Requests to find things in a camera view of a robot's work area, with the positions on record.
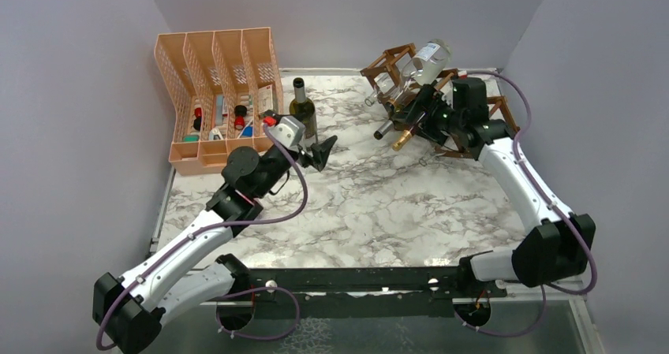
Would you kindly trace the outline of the dark green wine bottle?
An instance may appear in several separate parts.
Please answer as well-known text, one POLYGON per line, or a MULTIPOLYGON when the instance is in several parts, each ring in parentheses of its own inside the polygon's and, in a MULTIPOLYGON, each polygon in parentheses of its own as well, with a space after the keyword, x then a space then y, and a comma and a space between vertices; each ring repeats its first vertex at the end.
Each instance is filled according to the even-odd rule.
POLYGON ((316 107, 306 95, 305 82, 301 77, 293 79, 294 99, 290 103, 290 114, 305 126, 305 132, 317 132, 316 107))

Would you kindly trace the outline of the clear bottle with white label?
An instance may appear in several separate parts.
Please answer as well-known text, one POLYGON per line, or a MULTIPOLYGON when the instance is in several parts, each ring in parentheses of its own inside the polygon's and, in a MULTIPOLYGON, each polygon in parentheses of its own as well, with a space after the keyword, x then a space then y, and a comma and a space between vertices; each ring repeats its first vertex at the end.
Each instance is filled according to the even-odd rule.
POLYGON ((432 39, 401 70, 400 86, 430 84, 451 60, 451 49, 442 39, 432 39))

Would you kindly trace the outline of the clear glass bottle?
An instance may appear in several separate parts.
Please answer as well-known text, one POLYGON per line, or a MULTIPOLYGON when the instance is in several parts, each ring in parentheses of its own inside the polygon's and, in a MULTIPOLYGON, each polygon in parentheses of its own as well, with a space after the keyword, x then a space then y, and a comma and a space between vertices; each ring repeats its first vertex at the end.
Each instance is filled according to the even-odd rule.
POLYGON ((319 142, 320 142, 320 136, 318 132, 315 133, 306 132, 302 136, 299 145, 303 151, 311 154, 313 152, 312 146, 318 144, 319 142))

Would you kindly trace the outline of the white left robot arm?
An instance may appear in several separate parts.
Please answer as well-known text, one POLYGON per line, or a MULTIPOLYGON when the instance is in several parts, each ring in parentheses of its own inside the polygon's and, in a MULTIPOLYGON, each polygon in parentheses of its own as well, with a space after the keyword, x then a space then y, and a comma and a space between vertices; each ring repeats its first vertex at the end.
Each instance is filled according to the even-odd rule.
POLYGON ((235 258, 213 263, 197 274, 192 274, 193 267, 251 225, 297 217, 308 202, 302 169, 322 171, 338 139, 331 136, 305 151, 300 145, 305 126, 294 116, 272 110, 265 113, 263 131, 272 146, 263 155, 252 147, 235 149, 222 171, 223 185, 176 238, 122 275, 105 273, 96 281, 92 314, 99 324, 98 350, 140 353, 164 326, 203 302, 244 296, 248 279, 235 258), (261 219, 260 199, 291 170, 301 182, 301 204, 288 215, 261 219))

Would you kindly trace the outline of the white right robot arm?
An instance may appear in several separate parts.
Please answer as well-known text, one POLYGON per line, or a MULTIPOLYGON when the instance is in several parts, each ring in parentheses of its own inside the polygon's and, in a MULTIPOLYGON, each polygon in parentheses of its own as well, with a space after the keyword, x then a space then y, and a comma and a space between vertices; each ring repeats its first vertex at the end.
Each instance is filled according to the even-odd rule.
POLYGON ((525 238, 502 248, 460 259, 457 290, 475 296, 487 281, 515 281, 527 287, 595 270, 591 253, 596 232, 588 214, 575 214, 540 178, 519 145, 519 134, 488 112, 485 82, 458 78, 453 101, 443 101, 433 85, 414 87, 404 108, 410 133, 423 129, 457 140, 499 183, 518 213, 525 238))

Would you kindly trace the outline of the green bottle silver cap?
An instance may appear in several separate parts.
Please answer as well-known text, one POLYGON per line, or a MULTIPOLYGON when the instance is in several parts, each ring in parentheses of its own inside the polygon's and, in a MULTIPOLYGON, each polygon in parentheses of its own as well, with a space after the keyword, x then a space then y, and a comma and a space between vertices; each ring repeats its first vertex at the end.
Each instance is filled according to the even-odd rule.
POLYGON ((413 120, 409 118, 409 114, 404 111, 394 111, 390 117, 382 123, 380 127, 373 133, 376 140, 381 140, 391 131, 402 131, 413 125, 413 120))

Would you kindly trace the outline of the dark red gold-foil bottle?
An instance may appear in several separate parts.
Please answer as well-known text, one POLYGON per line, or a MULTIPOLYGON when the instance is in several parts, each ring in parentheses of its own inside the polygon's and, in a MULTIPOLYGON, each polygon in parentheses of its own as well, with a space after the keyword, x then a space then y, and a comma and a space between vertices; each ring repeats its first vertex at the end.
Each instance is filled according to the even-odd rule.
POLYGON ((400 137, 392 144, 391 148, 394 151, 400 151, 418 132, 422 129, 425 115, 422 115, 412 121, 404 123, 404 129, 400 137))

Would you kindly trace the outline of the clear empty bottle left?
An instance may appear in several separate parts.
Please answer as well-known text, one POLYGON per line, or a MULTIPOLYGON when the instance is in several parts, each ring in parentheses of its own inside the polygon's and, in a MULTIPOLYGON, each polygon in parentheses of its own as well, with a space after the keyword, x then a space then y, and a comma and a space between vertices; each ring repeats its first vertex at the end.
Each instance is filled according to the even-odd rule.
POLYGON ((399 96, 398 85, 389 73, 379 74, 372 82, 372 92, 365 98, 366 106, 374 104, 386 105, 393 102, 399 96))

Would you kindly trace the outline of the brown wooden wine rack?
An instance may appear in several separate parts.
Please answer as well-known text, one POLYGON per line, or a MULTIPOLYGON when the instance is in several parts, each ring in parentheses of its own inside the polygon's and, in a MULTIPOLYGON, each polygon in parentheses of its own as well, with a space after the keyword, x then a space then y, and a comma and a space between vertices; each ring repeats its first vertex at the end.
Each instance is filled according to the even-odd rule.
POLYGON ((506 97, 490 96, 484 80, 448 68, 450 57, 448 45, 433 39, 420 49, 412 43, 387 49, 361 70, 372 87, 365 104, 387 112, 376 140, 397 131, 394 151, 421 137, 438 155, 475 158, 485 139, 519 131, 506 97))

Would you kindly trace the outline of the white box in organizer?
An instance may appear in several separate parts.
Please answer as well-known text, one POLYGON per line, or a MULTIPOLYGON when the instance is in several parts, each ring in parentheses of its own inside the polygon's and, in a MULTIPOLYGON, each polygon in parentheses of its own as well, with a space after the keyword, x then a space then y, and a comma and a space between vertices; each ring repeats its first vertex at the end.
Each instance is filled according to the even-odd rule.
POLYGON ((278 100, 273 84, 263 86, 258 89, 258 99, 256 102, 256 112, 262 118, 268 110, 279 112, 278 100))

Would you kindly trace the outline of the red black cap item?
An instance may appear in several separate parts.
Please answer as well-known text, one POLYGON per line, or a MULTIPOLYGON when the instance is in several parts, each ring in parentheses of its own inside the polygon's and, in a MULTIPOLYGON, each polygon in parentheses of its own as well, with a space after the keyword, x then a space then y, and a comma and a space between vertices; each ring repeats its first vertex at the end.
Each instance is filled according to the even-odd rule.
POLYGON ((246 125, 245 118, 247 113, 248 108, 245 105, 239 104, 234 107, 234 128, 236 130, 241 131, 244 129, 246 125))

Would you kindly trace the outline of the orange plastic desk organizer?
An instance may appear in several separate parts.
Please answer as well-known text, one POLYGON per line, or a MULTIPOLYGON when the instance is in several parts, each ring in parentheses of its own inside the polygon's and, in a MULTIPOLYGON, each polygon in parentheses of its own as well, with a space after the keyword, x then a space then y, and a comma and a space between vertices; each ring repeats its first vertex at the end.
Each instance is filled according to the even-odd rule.
POLYGON ((256 112, 258 89, 273 84, 278 113, 288 110, 270 28, 160 34, 154 55, 176 113, 169 162, 179 174, 217 173, 238 147, 270 147, 256 112), (239 104, 248 108, 241 131, 234 128, 239 104), (192 127, 196 107, 200 132, 192 127))

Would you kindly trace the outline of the red black small item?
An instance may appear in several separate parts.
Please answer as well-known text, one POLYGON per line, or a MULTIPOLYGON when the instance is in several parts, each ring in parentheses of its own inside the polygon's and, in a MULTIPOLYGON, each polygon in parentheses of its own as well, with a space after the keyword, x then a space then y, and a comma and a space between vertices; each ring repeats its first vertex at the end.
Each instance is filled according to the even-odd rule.
POLYGON ((202 116, 203 116, 202 109, 200 107, 196 107, 194 110, 194 119, 192 122, 192 127, 197 132, 201 131, 202 116))

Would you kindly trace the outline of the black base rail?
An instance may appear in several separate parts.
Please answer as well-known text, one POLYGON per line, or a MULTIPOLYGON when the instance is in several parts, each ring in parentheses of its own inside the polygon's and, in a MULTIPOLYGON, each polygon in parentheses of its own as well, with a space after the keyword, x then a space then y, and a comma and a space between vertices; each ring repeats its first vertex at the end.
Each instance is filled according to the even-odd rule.
POLYGON ((362 319, 454 316, 454 305, 486 304, 506 291, 463 281, 455 266, 251 269, 232 292, 211 301, 224 322, 255 319, 362 319))

